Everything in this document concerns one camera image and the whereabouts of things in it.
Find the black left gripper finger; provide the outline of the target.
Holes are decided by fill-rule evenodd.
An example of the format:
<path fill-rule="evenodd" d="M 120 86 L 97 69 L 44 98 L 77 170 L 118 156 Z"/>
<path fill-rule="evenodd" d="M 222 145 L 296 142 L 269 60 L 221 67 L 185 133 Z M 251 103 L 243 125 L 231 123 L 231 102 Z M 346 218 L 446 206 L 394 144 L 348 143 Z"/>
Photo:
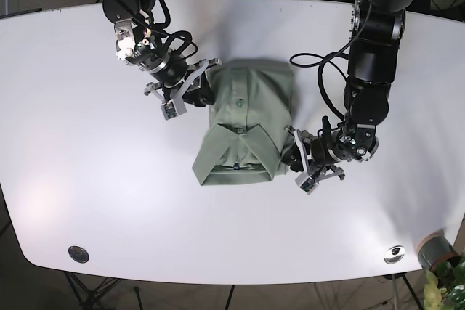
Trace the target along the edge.
<path fill-rule="evenodd" d="M 298 130 L 286 126 L 285 130 L 292 136 L 293 145 L 285 152 L 285 164 L 293 172 L 320 173 L 320 164 L 314 160 L 312 151 L 320 142 L 320 138 L 306 130 Z"/>
<path fill-rule="evenodd" d="M 335 165 L 329 165 L 322 168 L 308 168 L 298 176 L 298 187 L 310 195 L 322 180 L 338 177 L 340 180 L 345 179 L 345 172 L 342 168 Z"/>

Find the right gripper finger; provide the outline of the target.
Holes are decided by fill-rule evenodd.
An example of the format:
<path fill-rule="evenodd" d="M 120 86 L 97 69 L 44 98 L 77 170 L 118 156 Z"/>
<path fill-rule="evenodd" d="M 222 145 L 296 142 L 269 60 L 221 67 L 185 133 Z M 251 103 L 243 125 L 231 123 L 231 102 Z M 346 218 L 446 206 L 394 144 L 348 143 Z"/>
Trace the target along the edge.
<path fill-rule="evenodd" d="M 220 66 L 222 61 L 219 58 L 206 60 L 206 69 L 193 79 L 187 91 L 183 94 L 184 102 L 194 106 L 208 106 L 215 102 L 214 92 L 212 91 L 207 73 L 210 69 Z"/>
<path fill-rule="evenodd" d="M 163 85 L 161 83 L 150 82 L 145 87 L 144 95 L 149 96 L 152 94 L 161 101 L 161 111 L 167 121 L 185 114 L 187 112 L 185 101 L 183 100 L 185 91 L 180 89 L 166 99 L 158 92 L 162 87 Z"/>

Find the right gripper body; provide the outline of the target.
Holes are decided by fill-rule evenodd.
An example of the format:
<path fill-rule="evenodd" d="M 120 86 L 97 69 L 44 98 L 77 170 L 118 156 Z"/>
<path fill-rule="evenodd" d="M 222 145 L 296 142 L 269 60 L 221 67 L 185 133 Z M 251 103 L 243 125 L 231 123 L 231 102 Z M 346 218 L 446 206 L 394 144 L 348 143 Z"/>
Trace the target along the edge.
<path fill-rule="evenodd" d="M 176 91 L 196 69 L 186 63 L 181 49 L 171 48 L 171 38 L 164 41 L 160 34 L 131 23 L 116 23 L 114 31 L 117 58 L 149 74 L 161 91 Z"/>

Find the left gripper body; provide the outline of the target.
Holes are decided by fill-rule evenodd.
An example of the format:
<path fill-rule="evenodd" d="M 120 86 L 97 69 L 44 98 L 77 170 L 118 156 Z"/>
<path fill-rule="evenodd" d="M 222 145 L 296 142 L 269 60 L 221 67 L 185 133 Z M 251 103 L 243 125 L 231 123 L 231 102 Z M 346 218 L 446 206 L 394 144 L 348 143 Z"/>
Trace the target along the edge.
<path fill-rule="evenodd" d="M 332 128 L 329 118 L 323 118 L 322 124 L 320 146 L 323 157 L 320 166 L 323 168 L 340 162 L 368 161 L 378 149 L 376 125 L 372 123 L 358 123 L 353 118 L 345 118 Z"/>

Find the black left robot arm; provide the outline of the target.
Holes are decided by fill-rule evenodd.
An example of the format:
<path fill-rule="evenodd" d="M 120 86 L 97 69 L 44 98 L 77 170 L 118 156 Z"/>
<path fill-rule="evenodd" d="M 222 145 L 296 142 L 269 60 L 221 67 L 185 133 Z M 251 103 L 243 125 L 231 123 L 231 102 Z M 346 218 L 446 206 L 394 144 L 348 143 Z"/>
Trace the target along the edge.
<path fill-rule="evenodd" d="M 324 179 L 345 173 L 341 162 L 370 160 L 377 151 L 376 129 L 389 112 L 389 93 L 395 80 L 397 56 L 406 23 L 406 8 L 413 0 L 355 0 L 352 8 L 351 39 L 337 52 L 321 57 L 314 66 L 320 95 L 339 118 L 332 127 L 323 117 L 316 134 L 288 127 L 294 145 L 285 157 L 299 173 L 297 185 L 311 193 Z M 323 82 L 323 71 L 335 58 L 348 62 L 345 74 L 344 107 L 340 112 L 331 102 Z"/>

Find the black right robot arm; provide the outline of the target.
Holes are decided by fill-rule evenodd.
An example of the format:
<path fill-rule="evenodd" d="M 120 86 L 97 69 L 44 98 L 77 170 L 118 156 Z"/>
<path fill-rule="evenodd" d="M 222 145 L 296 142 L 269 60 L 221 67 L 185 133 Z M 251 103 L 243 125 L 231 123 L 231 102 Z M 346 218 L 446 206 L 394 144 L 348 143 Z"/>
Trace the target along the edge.
<path fill-rule="evenodd" d="M 188 63 L 185 51 L 197 45 L 186 30 L 167 31 L 171 15 L 165 0 L 101 1 L 106 18 L 114 25 L 118 59 L 153 77 L 144 94 L 160 99 L 165 119 L 186 113 L 187 105 L 215 103 L 206 72 L 221 62 Z"/>

